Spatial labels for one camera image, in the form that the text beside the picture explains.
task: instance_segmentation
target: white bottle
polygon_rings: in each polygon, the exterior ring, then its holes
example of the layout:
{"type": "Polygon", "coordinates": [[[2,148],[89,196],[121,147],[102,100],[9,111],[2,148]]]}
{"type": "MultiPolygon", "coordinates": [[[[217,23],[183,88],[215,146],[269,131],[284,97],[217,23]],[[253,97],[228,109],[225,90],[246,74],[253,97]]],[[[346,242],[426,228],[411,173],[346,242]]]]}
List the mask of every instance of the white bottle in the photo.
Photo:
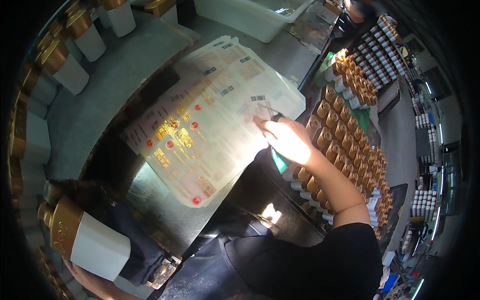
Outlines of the white bottle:
{"type": "Polygon", "coordinates": [[[35,98],[28,96],[19,85],[15,86],[15,95],[15,103],[23,103],[26,106],[27,111],[36,114],[42,119],[45,118],[45,115],[47,114],[47,106],[43,105],[35,98]]]}
{"type": "Polygon", "coordinates": [[[127,0],[103,0],[112,24],[113,32],[118,36],[126,36],[137,26],[133,18],[132,8],[127,0]]]}
{"type": "Polygon", "coordinates": [[[40,164],[48,163],[51,145],[47,121],[29,112],[23,103],[15,107],[11,156],[40,164]]]}
{"type": "Polygon", "coordinates": [[[130,239],[81,210],[67,196],[43,202],[38,218],[50,228],[50,246],[83,269],[115,280],[130,257],[130,239]]]}
{"type": "Polygon", "coordinates": [[[24,65],[24,73],[23,89],[44,105],[50,105],[57,94],[57,86],[29,62],[24,65]]]}
{"type": "Polygon", "coordinates": [[[107,10],[105,10],[105,6],[103,6],[103,1],[93,0],[93,6],[95,6],[95,10],[100,18],[103,28],[112,27],[112,22],[110,21],[107,10]]]}
{"type": "Polygon", "coordinates": [[[107,50],[89,11],[82,8],[71,14],[67,20],[67,30],[89,62],[97,60],[107,50]]]}
{"type": "Polygon", "coordinates": [[[42,64],[74,95],[85,88],[90,78],[59,38],[55,38],[42,54],[42,64]]]}

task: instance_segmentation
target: bottle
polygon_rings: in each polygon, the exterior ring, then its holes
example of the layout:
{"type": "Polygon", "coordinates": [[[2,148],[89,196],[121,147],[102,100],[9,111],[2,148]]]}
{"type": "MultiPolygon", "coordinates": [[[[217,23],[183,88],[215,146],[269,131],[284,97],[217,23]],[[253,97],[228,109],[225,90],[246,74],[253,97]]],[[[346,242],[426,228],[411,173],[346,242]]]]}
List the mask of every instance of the bottle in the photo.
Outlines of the bottle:
{"type": "Polygon", "coordinates": [[[340,112],[340,118],[343,120],[343,122],[348,122],[351,113],[351,110],[346,105],[344,105],[342,111],[340,112]]]}
{"type": "Polygon", "coordinates": [[[347,127],[349,130],[353,131],[358,124],[359,123],[357,121],[357,118],[355,118],[354,116],[350,116],[350,119],[348,119],[347,127]]]}
{"type": "Polygon", "coordinates": [[[93,6],[95,6],[95,10],[98,13],[98,17],[100,18],[100,22],[102,23],[103,28],[112,27],[112,22],[110,21],[110,17],[108,16],[107,10],[103,5],[103,0],[93,0],[93,6]]]}
{"type": "Polygon", "coordinates": [[[81,8],[75,13],[68,13],[67,30],[75,44],[89,62],[97,60],[105,53],[107,46],[98,34],[90,17],[90,12],[81,8]]]}
{"type": "Polygon", "coordinates": [[[29,62],[24,65],[22,88],[46,106],[52,103],[57,94],[57,86],[29,62]]]}
{"type": "Polygon", "coordinates": [[[363,131],[363,128],[360,126],[357,126],[353,134],[353,137],[355,138],[355,141],[359,142],[360,139],[364,136],[364,134],[365,132],[363,131]]]}
{"type": "Polygon", "coordinates": [[[47,121],[26,110],[17,103],[14,111],[10,155],[15,158],[48,163],[51,145],[47,121]]]}
{"type": "Polygon", "coordinates": [[[318,120],[318,118],[314,115],[310,115],[307,126],[305,126],[305,129],[307,130],[307,134],[310,137],[310,139],[312,139],[315,136],[315,133],[317,132],[319,127],[320,127],[320,121],[318,120]]]}
{"type": "Polygon", "coordinates": [[[347,126],[343,124],[341,121],[338,121],[336,128],[335,128],[335,138],[337,140],[343,140],[345,133],[347,132],[347,126]]]}
{"type": "Polygon", "coordinates": [[[346,155],[338,154],[335,158],[334,166],[341,171],[343,166],[347,163],[348,157],[346,155]]]}
{"type": "Polygon", "coordinates": [[[50,229],[50,246],[79,267],[115,280],[130,257],[130,239],[80,209],[67,196],[43,202],[38,219],[50,229]]]}
{"type": "Polygon", "coordinates": [[[72,37],[68,35],[65,25],[60,24],[56,19],[49,26],[53,38],[58,37],[67,47],[68,51],[73,55],[77,62],[80,62],[84,57],[84,54],[80,51],[77,44],[73,41],[72,37]]]}
{"type": "Polygon", "coordinates": [[[35,98],[28,96],[18,84],[15,85],[14,95],[16,95],[15,103],[23,103],[27,111],[39,116],[42,119],[45,118],[45,115],[47,114],[47,106],[43,105],[35,98]]]}
{"type": "Polygon", "coordinates": [[[127,0],[103,0],[103,6],[118,37],[126,36],[137,26],[127,0]]]}
{"type": "Polygon", "coordinates": [[[340,113],[342,111],[342,108],[343,106],[345,105],[345,101],[342,99],[342,97],[340,96],[337,96],[335,98],[335,101],[333,102],[333,107],[332,109],[336,112],[336,113],[340,113]]]}
{"type": "Polygon", "coordinates": [[[353,172],[353,165],[349,162],[347,162],[342,169],[342,174],[345,175],[345,177],[348,178],[350,173],[353,172]]]}
{"type": "Polygon", "coordinates": [[[333,111],[333,109],[331,109],[328,112],[327,118],[324,119],[324,121],[322,122],[322,125],[327,126],[330,129],[335,129],[337,122],[338,122],[338,115],[336,112],[333,111]]]}
{"type": "Polygon", "coordinates": [[[336,155],[338,154],[338,152],[340,152],[340,147],[333,142],[334,141],[330,142],[330,145],[328,146],[327,151],[325,152],[325,157],[331,163],[335,161],[336,155]]]}
{"type": "Polygon", "coordinates": [[[350,146],[352,145],[352,143],[353,143],[353,136],[346,133],[342,140],[342,148],[345,150],[348,150],[350,149],[350,146]]]}
{"type": "Polygon", "coordinates": [[[85,88],[90,78],[59,38],[43,52],[42,65],[74,95],[85,88]]]}
{"type": "Polygon", "coordinates": [[[323,127],[322,130],[318,130],[317,134],[313,138],[313,146],[322,151],[329,141],[332,140],[332,134],[327,127],[323,127]]]}
{"type": "Polygon", "coordinates": [[[349,151],[348,151],[348,156],[353,161],[355,159],[355,157],[357,156],[357,153],[359,153],[359,152],[360,152],[360,147],[358,145],[352,144],[350,146],[349,151]]]}

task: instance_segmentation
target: worker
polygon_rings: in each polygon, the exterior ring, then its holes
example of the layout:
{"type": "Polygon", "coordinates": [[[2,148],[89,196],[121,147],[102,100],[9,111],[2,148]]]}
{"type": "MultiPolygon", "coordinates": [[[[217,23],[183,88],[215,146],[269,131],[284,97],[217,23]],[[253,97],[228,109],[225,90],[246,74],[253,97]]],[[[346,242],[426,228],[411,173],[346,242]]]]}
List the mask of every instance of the worker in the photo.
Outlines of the worker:
{"type": "MultiPolygon", "coordinates": [[[[210,241],[187,258],[160,299],[373,299],[382,277],[380,248],[357,188],[313,147],[305,127],[287,118],[253,121],[281,155],[307,168],[335,212],[333,229],[312,247],[262,235],[210,241]]],[[[136,299],[65,260],[103,299],[136,299]]]]}
{"type": "Polygon", "coordinates": [[[352,51],[359,45],[361,37],[377,24],[378,17],[385,13],[375,0],[344,0],[345,12],[339,16],[338,25],[343,29],[332,33],[329,51],[342,48],[352,51]]]}

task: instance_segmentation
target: brown bottle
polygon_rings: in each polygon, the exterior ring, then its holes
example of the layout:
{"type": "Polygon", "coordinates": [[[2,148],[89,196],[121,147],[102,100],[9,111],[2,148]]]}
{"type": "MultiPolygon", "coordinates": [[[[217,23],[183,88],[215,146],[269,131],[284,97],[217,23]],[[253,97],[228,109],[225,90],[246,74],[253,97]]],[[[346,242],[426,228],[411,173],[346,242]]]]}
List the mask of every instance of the brown bottle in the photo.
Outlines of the brown bottle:
{"type": "Polygon", "coordinates": [[[357,121],[357,118],[355,118],[354,116],[350,116],[350,119],[348,119],[347,127],[348,129],[353,131],[358,124],[359,122],[357,121]]]}
{"type": "Polygon", "coordinates": [[[351,172],[350,175],[348,176],[348,179],[350,180],[351,183],[354,185],[357,183],[357,180],[359,179],[358,173],[351,172]]]}
{"type": "Polygon", "coordinates": [[[352,146],[350,146],[350,150],[348,151],[348,156],[352,161],[355,160],[358,152],[360,152],[360,147],[358,145],[352,144],[352,146]]]}
{"type": "Polygon", "coordinates": [[[336,113],[340,113],[342,111],[342,108],[343,106],[345,105],[345,100],[343,100],[342,97],[340,96],[337,96],[335,98],[335,101],[333,102],[333,107],[332,109],[336,112],[336,113]]]}
{"type": "Polygon", "coordinates": [[[355,132],[353,133],[353,136],[355,137],[355,141],[358,142],[364,136],[363,128],[360,126],[357,126],[357,128],[355,129],[355,132]]]}
{"type": "Polygon", "coordinates": [[[338,152],[340,152],[340,147],[331,141],[325,152],[325,156],[331,163],[333,163],[338,152]]]}
{"type": "Polygon", "coordinates": [[[339,141],[343,140],[343,137],[345,136],[346,132],[347,132],[347,126],[343,124],[342,121],[338,121],[335,129],[335,138],[339,141]]]}
{"type": "Polygon", "coordinates": [[[352,143],[353,143],[353,136],[346,133],[342,140],[342,148],[345,150],[348,150],[350,149],[350,146],[352,145],[352,143]]]}
{"type": "Polygon", "coordinates": [[[322,123],[322,125],[327,126],[330,129],[335,129],[336,123],[338,122],[338,115],[336,112],[331,109],[328,112],[328,117],[324,119],[325,121],[322,123]]]}
{"type": "Polygon", "coordinates": [[[312,139],[315,136],[315,133],[319,128],[320,128],[320,120],[318,120],[316,116],[310,115],[307,126],[305,126],[305,129],[307,130],[307,134],[310,137],[310,139],[312,139]]]}
{"type": "Polygon", "coordinates": [[[328,103],[332,103],[333,102],[333,95],[335,95],[335,89],[332,88],[331,86],[327,85],[326,87],[326,91],[325,91],[325,100],[328,102],[328,103]]]}
{"type": "Polygon", "coordinates": [[[348,157],[346,155],[338,154],[333,164],[339,171],[341,171],[347,161],[348,161],[348,157]]]}
{"type": "Polygon", "coordinates": [[[353,165],[349,162],[347,162],[342,169],[342,174],[345,175],[345,177],[348,178],[350,173],[353,172],[353,165]]]}
{"type": "Polygon", "coordinates": [[[322,130],[318,130],[313,137],[313,146],[322,151],[329,141],[332,140],[332,134],[327,127],[323,127],[322,130]]]}
{"type": "Polygon", "coordinates": [[[313,115],[316,116],[318,119],[322,120],[330,111],[330,108],[330,104],[325,99],[323,99],[322,101],[317,103],[315,109],[313,109],[313,115]]]}
{"type": "Polygon", "coordinates": [[[361,152],[357,152],[357,155],[355,155],[355,159],[353,160],[353,166],[359,168],[364,159],[365,155],[363,155],[361,152]]]}
{"type": "Polygon", "coordinates": [[[346,105],[344,105],[342,107],[342,111],[340,112],[340,118],[343,120],[343,122],[348,122],[351,113],[352,111],[346,105]]]}

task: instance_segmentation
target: fluorescent light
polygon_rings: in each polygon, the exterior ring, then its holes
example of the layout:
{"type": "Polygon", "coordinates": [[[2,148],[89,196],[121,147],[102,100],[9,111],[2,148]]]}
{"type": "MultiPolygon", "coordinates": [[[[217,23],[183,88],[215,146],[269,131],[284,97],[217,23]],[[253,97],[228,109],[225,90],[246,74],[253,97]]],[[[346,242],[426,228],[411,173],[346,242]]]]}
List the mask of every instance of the fluorescent light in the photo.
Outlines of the fluorescent light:
{"type": "Polygon", "coordinates": [[[437,233],[438,220],[440,220],[440,208],[438,208],[437,210],[437,219],[435,220],[435,227],[433,228],[432,238],[430,240],[433,240],[433,238],[435,238],[435,233],[437,233]]]}
{"type": "Polygon", "coordinates": [[[442,131],[442,124],[438,123],[438,126],[440,127],[440,140],[442,141],[442,144],[444,143],[444,134],[442,131]]]}
{"type": "Polygon", "coordinates": [[[411,300],[414,300],[415,297],[417,296],[417,294],[419,293],[419,290],[420,290],[421,285],[423,284],[423,281],[424,281],[424,280],[425,280],[425,279],[422,279],[422,280],[421,280],[421,282],[420,282],[420,284],[419,284],[419,287],[418,287],[417,290],[415,291],[415,294],[413,294],[413,297],[412,297],[411,300]]]}
{"type": "Polygon", "coordinates": [[[425,81],[425,84],[427,85],[427,88],[428,88],[428,92],[430,93],[430,95],[432,94],[432,90],[430,89],[430,86],[428,85],[428,82],[425,81]]]}

